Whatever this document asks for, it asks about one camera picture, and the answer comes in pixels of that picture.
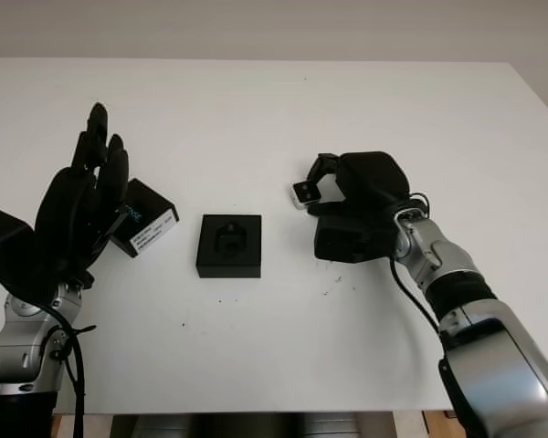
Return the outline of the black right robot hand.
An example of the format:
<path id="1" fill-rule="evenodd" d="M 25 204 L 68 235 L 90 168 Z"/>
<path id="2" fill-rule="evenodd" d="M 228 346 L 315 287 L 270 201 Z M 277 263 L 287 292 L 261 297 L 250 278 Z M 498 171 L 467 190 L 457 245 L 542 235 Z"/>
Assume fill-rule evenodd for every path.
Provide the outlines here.
<path id="1" fill-rule="evenodd" d="M 324 202 L 318 187 L 332 175 L 343 199 Z M 302 182 L 292 185 L 299 206 L 315 217 L 379 214 L 410 199 L 410 186 L 395 159 L 383 151 L 321 153 Z"/>

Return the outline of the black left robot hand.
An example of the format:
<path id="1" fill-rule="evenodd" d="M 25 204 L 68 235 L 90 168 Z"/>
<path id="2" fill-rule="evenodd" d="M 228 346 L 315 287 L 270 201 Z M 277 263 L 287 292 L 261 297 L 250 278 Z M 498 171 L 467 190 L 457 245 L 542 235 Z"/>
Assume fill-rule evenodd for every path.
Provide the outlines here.
<path id="1" fill-rule="evenodd" d="M 108 112 L 93 105 L 71 164 L 51 181 L 39 206 L 35 233 L 58 282 L 92 287 L 89 272 L 127 216 L 129 156 L 108 134 Z"/>

